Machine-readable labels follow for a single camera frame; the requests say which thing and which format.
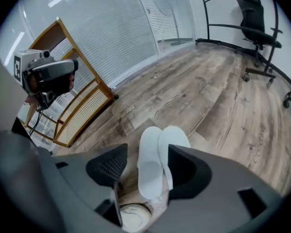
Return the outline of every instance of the black office chair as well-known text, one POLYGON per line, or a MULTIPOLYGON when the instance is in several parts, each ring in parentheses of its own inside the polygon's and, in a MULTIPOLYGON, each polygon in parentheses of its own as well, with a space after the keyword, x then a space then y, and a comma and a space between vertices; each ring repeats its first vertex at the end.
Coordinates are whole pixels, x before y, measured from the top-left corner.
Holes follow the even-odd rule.
MULTIPOLYGON (((237 0, 238 5, 242 10, 243 20, 241 22, 242 27, 248 27, 251 29, 265 32, 264 29, 264 8, 261 4, 261 0, 237 0)), ((255 46, 255 66, 259 66, 259 52, 258 50, 263 50, 263 45, 273 45, 273 37, 271 35, 260 35, 255 32, 250 32, 246 30, 242 30, 243 34, 245 35, 245 39, 247 41, 251 41, 255 46)), ((275 42, 276 48, 281 48, 281 44, 276 41, 275 42)))

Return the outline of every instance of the black cable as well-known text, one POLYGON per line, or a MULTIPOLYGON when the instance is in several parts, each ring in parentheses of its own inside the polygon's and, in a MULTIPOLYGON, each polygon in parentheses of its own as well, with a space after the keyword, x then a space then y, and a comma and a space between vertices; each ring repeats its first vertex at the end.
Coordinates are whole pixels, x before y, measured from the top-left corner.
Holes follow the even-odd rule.
POLYGON ((32 133, 34 132, 35 128, 37 127, 37 125, 38 125, 38 123, 39 123, 39 121, 40 121, 40 119, 41 119, 41 116, 42 116, 42 113, 39 112, 39 115, 38 115, 37 121, 36 121, 35 125, 32 127, 32 129, 30 130, 30 132, 29 132, 29 136, 31 136, 32 133))

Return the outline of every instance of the shelf caster wheel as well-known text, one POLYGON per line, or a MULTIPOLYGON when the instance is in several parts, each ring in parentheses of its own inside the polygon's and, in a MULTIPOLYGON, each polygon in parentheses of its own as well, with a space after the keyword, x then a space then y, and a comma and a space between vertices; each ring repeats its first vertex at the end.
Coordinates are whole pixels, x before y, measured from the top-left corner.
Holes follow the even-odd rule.
POLYGON ((288 109, 289 106, 290 106, 290 102, 289 102, 289 100, 284 100, 284 101, 283 101, 283 107, 285 107, 286 109, 288 109))
POLYGON ((249 74, 246 73, 242 79, 243 79, 243 81, 248 82, 250 80, 249 74))

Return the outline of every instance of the black baseboard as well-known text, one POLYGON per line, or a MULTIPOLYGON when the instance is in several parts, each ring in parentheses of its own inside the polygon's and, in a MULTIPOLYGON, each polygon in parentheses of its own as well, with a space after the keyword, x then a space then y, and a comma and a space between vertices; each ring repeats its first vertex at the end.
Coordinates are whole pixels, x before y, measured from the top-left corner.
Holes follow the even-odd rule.
MULTIPOLYGON (((250 56, 254 57, 254 50, 253 49, 246 49, 246 48, 242 48, 239 47, 237 45, 228 43, 228 42, 224 42, 224 41, 216 41, 216 40, 208 40, 208 39, 197 39, 195 40, 196 43, 198 42, 206 42, 206 43, 211 43, 211 44, 218 44, 224 47, 228 47, 231 49, 238 49, 239 51, 249 54, 250 56)), ((259 53, 259 59, 261 60, 262 63, 266 64, 267 60, 264 58, 264 56, 262 54, 259 53)), ((291 85, 291 79, 283 72, 281 71, 278 67, 276 67, 275 65, 273 65, 272 63, 270 64, 270 68, 275 70, 283 79, 285 79, 290 85, 291 85)))

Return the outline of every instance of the chair backrest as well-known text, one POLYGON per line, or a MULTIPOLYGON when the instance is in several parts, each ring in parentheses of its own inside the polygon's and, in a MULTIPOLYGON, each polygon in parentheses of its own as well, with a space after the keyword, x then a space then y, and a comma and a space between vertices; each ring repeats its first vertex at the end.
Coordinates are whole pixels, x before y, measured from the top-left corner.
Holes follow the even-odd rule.
MULTIPOLYGON (((242 10, 243 20, 241 26, 265 32, 264 8, 261 0, 237 0, 242 10)), ((242 31, 247 39, 257 41, 259 35, 249 31, 242 31)))

